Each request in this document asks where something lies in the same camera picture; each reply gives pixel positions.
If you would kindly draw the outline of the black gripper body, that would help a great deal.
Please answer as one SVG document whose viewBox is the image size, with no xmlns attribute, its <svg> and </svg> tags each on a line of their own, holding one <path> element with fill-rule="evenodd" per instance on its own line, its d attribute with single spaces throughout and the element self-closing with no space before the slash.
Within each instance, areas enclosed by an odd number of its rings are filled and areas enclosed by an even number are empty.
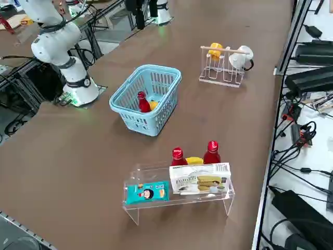
<svg viewBox="0 0 333 250">
<path fill-rule="evenodd" d="M 125 7 L 128 11 L 136 12 L 142 8 L 145 0 L 125 0 Z"/>
</svg>

